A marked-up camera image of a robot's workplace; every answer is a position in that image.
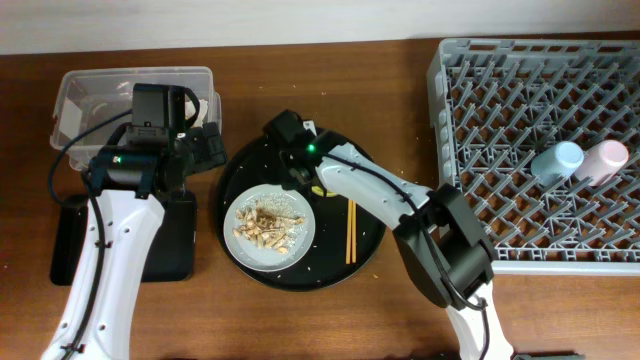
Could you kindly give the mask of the peanut shells and rice scraps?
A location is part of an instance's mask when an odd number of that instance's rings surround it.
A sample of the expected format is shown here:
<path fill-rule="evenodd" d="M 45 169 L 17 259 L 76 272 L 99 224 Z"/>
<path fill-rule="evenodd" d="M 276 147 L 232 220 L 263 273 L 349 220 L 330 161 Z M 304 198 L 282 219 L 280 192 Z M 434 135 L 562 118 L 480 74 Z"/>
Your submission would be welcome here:
<path fill-rule="evenodd" d="M 237 225 L 232 232 L 237 239 L 279 254 L 290 252 L 306 223 L 306 217 L 292 207 L 289 198 L 277 194 L 247 200 L 234 216 Z"/>

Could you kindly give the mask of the grey plate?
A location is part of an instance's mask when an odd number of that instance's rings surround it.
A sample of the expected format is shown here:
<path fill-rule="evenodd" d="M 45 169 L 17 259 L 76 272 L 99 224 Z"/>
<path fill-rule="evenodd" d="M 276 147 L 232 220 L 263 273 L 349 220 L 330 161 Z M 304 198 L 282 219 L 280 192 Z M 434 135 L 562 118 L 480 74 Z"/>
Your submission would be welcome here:
<path fill-rule="evenodd" d="M 292 207 L 306 217 L 306 223 L 302 226 L 296 244 L 288 254 L 279 254 L 270 249 L 258 249 L 244 239 L 237 239 L 232 232 L 232 228 L 237 225 L 234 212 L 247 200 L 270 194 L 288 197 Z M 299 192 L 284 190 L 276 185 L 264 184 L 244 191 L 230 204 L 224 218 L 223 234 L 225 244 L 232 257 L 242 265 L 255 271 L 276 272 L 293 266 L 306 255 L 315 236 L 315 227 L 313 210 L 309 202 Z"/>

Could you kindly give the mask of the blue cup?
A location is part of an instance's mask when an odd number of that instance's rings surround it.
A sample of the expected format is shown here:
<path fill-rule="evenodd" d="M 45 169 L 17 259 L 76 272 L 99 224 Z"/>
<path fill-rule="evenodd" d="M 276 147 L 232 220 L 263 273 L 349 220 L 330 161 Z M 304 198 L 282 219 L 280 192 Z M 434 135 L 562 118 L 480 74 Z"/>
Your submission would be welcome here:
<path fill-rule="evenodd" d="M 571 141 L 562 141 L 536 156 L 531 162 L 531 173 L 543 186 L 570 178 L 584 161 L 584 152 Z"/>

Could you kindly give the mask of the pink cup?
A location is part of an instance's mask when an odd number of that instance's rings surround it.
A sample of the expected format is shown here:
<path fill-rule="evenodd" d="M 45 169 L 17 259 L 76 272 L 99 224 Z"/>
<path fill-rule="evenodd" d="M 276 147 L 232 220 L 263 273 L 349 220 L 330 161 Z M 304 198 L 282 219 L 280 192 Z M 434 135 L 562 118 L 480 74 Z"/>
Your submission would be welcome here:
<path fill-rule="evenodd" d="M 586 152 L 574 176 L 577 180 L 589 178 L 592 187 L 600 186 L 621 170 L 628 160 L 629 151 L 621 142 L 605 140 Z"/>

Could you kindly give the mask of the white paper napkin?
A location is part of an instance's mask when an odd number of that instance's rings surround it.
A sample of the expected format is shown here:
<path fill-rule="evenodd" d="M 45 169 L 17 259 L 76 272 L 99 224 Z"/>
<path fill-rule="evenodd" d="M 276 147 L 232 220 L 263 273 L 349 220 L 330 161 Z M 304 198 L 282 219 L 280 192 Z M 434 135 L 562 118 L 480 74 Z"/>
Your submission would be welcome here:
<path fill-rule="evenodd" d="M 191 117 L 193 117 L 196 113 L 196 108 L 194 103 L 191 100 L 187 100 L 185 102 L 185 120 L 189 121 Z M 199 100 L 199 111 L 197 112 L 198 116 L 193 121 L 193 127 L 201 127 L 204 123 L 205 118 L 208 113 L 208 101 L 204 99 Z"/>

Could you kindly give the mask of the yellow bowl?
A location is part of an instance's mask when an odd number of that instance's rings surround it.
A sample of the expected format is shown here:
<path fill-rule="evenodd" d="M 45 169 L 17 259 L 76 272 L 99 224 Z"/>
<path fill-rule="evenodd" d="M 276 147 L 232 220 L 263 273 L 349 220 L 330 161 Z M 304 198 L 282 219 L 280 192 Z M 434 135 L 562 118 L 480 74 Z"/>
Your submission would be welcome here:
<path fill-rule="evenodd" d="M 317 186 L 317 185 L 312 186 L 311 190 L 315 195 L 321 196 L 321 197 L 331 198 L 331 197 L 335 197 L 336 196 L 336 193 L 328 191 L 328 190 L 325 190 L 322 187 Z"/>

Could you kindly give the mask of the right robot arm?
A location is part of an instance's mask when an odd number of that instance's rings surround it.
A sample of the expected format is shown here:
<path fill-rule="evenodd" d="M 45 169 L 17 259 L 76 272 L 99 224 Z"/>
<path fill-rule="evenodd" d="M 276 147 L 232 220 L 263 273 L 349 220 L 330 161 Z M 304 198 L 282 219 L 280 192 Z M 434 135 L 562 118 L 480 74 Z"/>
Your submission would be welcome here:
<path fill-rule="evenodd" d="M 392 231 L 414 286 L 446 310 L 461 358 L 513 357 L 493 300 L 495 248 L 460 191 L 401 179 L 330 131 L 298 127 L 268 136 L 300 184 L 354 201 Z"/>

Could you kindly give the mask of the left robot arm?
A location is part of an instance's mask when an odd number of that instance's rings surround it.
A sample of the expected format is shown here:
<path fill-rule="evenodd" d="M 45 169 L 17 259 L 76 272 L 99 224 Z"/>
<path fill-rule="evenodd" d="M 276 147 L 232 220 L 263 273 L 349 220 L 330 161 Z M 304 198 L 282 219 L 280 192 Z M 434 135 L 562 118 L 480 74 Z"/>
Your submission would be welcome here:
<path fill-rule="evenodd" d="M 60 324 L 45 359 L 126 359 L 149 251 L 187 177 L 225 164 L 219 126 L 172 140 L 106 145 L 83 175 L 87 224 Z"/>

